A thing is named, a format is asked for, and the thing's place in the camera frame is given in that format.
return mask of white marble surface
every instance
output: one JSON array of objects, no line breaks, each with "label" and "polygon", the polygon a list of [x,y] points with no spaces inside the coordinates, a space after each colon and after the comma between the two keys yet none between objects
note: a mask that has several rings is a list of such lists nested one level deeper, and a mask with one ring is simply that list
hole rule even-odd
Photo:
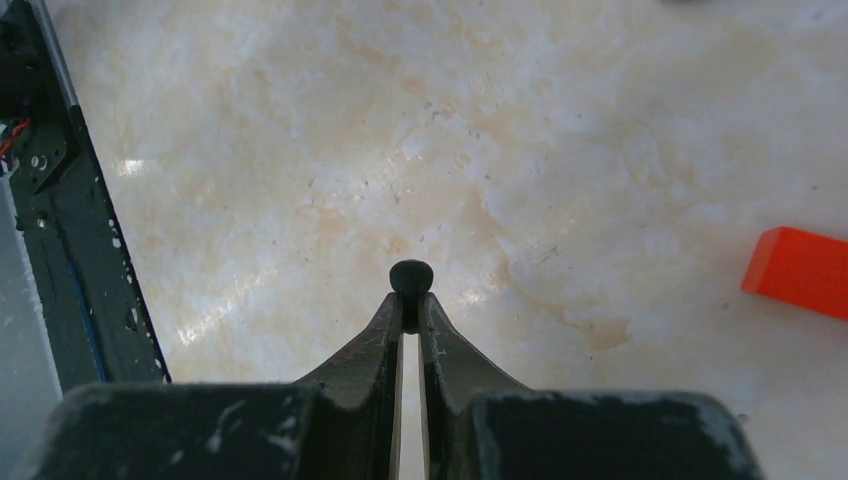
[{"label": "white marble surface", "polygon": [[848,323],[738,285],[848,238],[848,2],[49,3],[176,380],[304,374],[415,257],[530,386],[706,391],[844,478]]}]

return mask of black metal frame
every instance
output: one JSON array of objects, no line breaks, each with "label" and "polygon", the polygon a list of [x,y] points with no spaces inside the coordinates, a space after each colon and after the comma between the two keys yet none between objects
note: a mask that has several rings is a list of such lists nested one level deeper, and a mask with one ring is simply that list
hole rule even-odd
[{"label": "black metal frame", "polygon": [[492,364],[406,261],[365,329],[290,385],[85,387],[21,478],[398,478],[401,334],[421,338],[427,478],[759,479],[736,419],[680,392],[536,392]]},{"label": "black metal frame", "polygon": [[32,122],[10,186],[63,391],[169,382],[42,0],[14,0],[0,17],[0,71],[0,118]]}]

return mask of marble floor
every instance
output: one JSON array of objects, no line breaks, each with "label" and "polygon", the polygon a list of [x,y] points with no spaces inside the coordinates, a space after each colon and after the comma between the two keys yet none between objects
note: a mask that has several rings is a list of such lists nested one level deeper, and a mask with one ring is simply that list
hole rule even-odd
[{"label": "marble floor", "polygon": [[844,478],[848,323],[739,291],[848,238],[844,0],[48,4],[177,381],[299,377],[414,257],[528,385],[705,391]]}]

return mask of red block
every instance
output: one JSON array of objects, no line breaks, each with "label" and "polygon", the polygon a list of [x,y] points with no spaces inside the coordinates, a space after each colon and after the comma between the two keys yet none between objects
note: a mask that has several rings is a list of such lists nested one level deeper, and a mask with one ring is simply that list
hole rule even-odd
[{"label": "red block", "polygon": [[790,227],[769,230],[742,290],[848,320],[848,242]]}]

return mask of cable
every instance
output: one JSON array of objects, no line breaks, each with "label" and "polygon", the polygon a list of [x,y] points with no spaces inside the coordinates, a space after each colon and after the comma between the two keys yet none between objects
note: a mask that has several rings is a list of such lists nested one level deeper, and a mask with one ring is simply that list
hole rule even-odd
[{"label": "cable", "polygon": [[[13,123],[15,123],[15,120],[2,125],[3,130],[0,131],[0,144],[5,143],[6,139],[11,137]],[[0,177],[15,169],[15,162],[9,157],[10,155],[0,155],[0,164],[3,166],[3,171],[0,172]]]},{"label": "cable", "polygon": [[4,140],[6,144],[3,145],[2,148],[0,148],[0,157],[6,155],[6,152],[8,152],[9,149],[12,148],[12,145],[15,143],[15,140],[18,139],[18,137],[21,135],[21,132],[23,132],[24,129],[30,125],[30,123],[32,123],[32,119],[27,118],[26,120],[24,120],[23,123],[12,129],[12,134],[9,135],[9,138]]}]

